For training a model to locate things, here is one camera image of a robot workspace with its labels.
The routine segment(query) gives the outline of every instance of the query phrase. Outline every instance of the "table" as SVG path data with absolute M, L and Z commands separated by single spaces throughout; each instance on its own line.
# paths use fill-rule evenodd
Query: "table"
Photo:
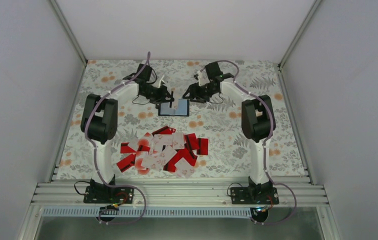
M 85 100 L 88 94 L 104 95 L 119 84 L 123 77 L 134 73 L 144 60 L 89 60 L 74 107 L 71 125 L 66 138 L 57 179 L 90 179 L 94 171 L 92 148 L 80 130 Z M 194 74 L 212 61 L 208 60 L 151 60 L 150 65 L 158 78 L 164 75 L 167 87 L 174 96 L 182 96 L 188 86 L 195 83 Z M 270 143 L 269 169 L 272 176 L 304 176 L 288 111 L 279 85 L 278 75 L 269 61 L 235 61 L 240 68 L 238 82 L 252 93 L 267 94 L 272 99 L 276 129 Z M 220 63 L 224 73 L 235 74 L 228 63 Z M 169 126 L 186 134 L 209 139 L 209 151 L 199 156 L 196 171 L 191 178 L 247 177 L 250 174 L 251 154 L 249 142 L 241 129 L 241 103 L 222 95 L 221 104 L 190 103 L 190 116 L 158 116 L 153 104 L 137 105 L 132 100 L 118 103 L 118 129 L 112 142 L 112 163 L 127 154 L 120 154 L 120 144 L 141 137 L 163 126 Z M 216 103 L 221 99 L 212 98 Z M 135 103 L 146 103 L 140 96 Z M 177 178 L 167 171 L 136 170 L 124 173 L 116 169 L 117 178 Z

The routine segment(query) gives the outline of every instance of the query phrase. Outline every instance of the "perforated metal rail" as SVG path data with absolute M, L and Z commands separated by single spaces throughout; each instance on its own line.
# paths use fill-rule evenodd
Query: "perforated metal rail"
M 98 217 L 98 206 L 46 206 L 43 217 Z M 122 206 L 102 216 L 137 218 L 142 207 Z M 144 218 L 239 218 L 250 216 L 248 207 L 147 207 Z

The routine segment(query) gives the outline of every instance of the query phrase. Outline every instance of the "purple cable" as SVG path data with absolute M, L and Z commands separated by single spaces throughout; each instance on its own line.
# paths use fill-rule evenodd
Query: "purple cable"
M 109 210 L 109 209 L 105 209 L 105 210 L 99 212 L 99 216 L 98 216 L 99 223 L 105 223 L 107 225 L 108 224 L 111 224 L 111 225 L 133 224 L 133 223 L 136 223 L 137 221 L 139 221 L 140 219 L 142 219 L 142 217 L 145 215 L 145 212 L 147 211 L 147 199 L 146 199 L 144 193 L 138 187 L 133 186 L 133 185 L 111 185 L 108 182 L 106 182 L 105 179 L 102 177 L 101 173 L 99 172 L 98 161 L 97 161 L 97 157 L 96 157 L 96 155 L 97 155 L 96 144 L 95 144 L 94 141 L 92 141 L 92 139 L 89 138 L 89 136 L 88 136 L 88 129 L 89 129 L 89 125 L 92 122 L 92 119 L 94 118 L 95 112 L 99 108 L 99 106 L 101 105 L 102 101 L 104 101 L 104 99 L 106 99 L 108 96 L 110 96 L 111 94 L 113 94 L 115 91 L 121 89 L 125 85 L 127 85 L 130 82 L 132 82 L 133 80 L 135 80 L 139 76 L 139 74 L 141 74 L 141 72 L 144 70 L 144 68 L 146 67 L 146 65 L 149 64 L 150 58 L 151 58 L 151 52 L 148 51 L 145 64 L 143 65 L 143 67 L 131 79 L 125 81 L 124 83 L 120 83 L 118 86 L 114 87 L 113 89 L 111 89 L 111 91 L 109 91 L 107 94 L 105 94 L 103 97 L 100 98 L 100 100 L 96 103 L 95 107 L 93 108 L 92 112 L 90 113 L 89 118 L 87 119 L 86 126 L 84 127 L 84 136 L 93 145 L 93 162 L 94 162 L 94 166 L 95 166 L 95 170 L 97 172 L 97 175 L 99 176 L 99 178 L 102 181 L 102 183 L 104 185 L 106 185 L 107 187 L 110 187 L 110 188 L 127 187 L 127 188 L 136 189 L 142 195 L 142 198 L 143 198 L 143 211 L 142 211 L 142 214 L 138 218 L 136 218 L 135 220 L 133 220 L 133 221 L 127 221 L 127 222 L 113 222 L 113 223 L 109 223 L 107 221 L 103 221 L 103 220 L 101 220 L 101 215 L 104 212 L 106 212 L 106 211 Z
M 236 82 L 236 77 L 238 76 L 239 74 L 239 67 L 238 65 L 236 65 L 236 63 L 232 62 L 232 61 L 229 61 L 229 60 L 218 60 L 217 61 L 218 63 L 229 63 L 229 64 L 232 64 L 233 66 L 236 67 L 236 74 L 234 75 L 233 77 L 233 83 L 234 85 L 240 90 L 242 91 L 243 93 L 245 93 L 246 95 L 249 95 L 251 97 L 254 97 L 255 99 L 257 99 L 258 101 L 261 102 L 261 104 L 264 106 L 265 110 L 267 111 L 267 114 L 270 116 L 270 132 L 268 133 L 268 136 L 265 138 L 265 140 L 262 142 L 262 147 L 263 147 L 263 167 L 264 167 L 264 171 L 265 171 L 265 175 L 267 176 L 267 178 L 270 180 L 270 182 L 273 184 L 273 185 L 280 185 L 280 186 L 284 186 L 285 188 L 287 188 L 290 193 L 292 194 L 293 196 L 293 200 L 294 200 L 294 206 L 293 206 L 293 210 L 292 212 L 290 212 L 290 214 L 285 217 L 284 219 L 280 220 L 280 221 L 276 221 L 276 222 L 262 222 L 261 225 L 276 225 L 276 224 L 280 224 L 280 223 L 283 223 L 285 222 L 286 220 L 288 220 L 289 218 L 291 218 L 294 213 L 296 212 L 297 210 L 297 197 L 295 196 L 295 193 L 294 191 L 286 184 L 282 183 L 282 182 L 275 182 L 273 181 L 272 177 L 270 176 L 269 172 L 267 171 L 267 163 L 266 163 L 266 158 L 267 158 L 267 150 L 266 150 L 266 141 L 269 140 L 272 135 L 273 135 L 273 127 L 274 127 L 274 124 L 273 124 L 273 117 L 272 117 L 272 111 L 270 110 L 269 106 L 267 106 L 267 104 L 264 102 L 264 100 L 262 100 L 261 98 L 259 98 L 257 95 L 255 94 L 252 94 L 250 93 L 249 91 L 245 90 L 241 85 L 239 85 L 239 83 Z M 250 219 L 255 223 L 257 224 L 257 221 L 255 221 L 252 217 L 250 217 Z

